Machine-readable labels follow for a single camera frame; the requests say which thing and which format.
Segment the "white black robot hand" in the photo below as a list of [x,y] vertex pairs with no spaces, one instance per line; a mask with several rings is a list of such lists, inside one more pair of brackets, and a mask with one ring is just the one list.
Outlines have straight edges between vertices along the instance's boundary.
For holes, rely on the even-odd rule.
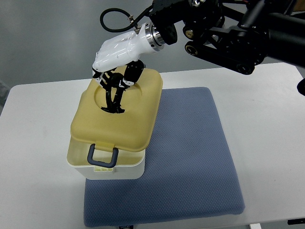
[[[105,41],[96,53],[92,65],[93,78],[104,88],[129,88],[140,78],[144,64],[139,60],[142,54],[156,53],[163,49],[165,41],[152,22],[141,25],[139,32],[130,31]],[[111,81],[110,71],[126,66],[123,78]]]

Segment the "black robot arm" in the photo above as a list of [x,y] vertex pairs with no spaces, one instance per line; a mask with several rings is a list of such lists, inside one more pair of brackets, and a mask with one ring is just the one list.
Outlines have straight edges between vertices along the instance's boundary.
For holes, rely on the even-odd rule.
[[184,23],[189,39],[185,50],[196,58],[249,75],[265,57],[305,64],[305,15],[296,13],[295,0],[243,0],[245,13],[226,0],[155,0],[142,17],[155,48],[177,42],[175,24]]

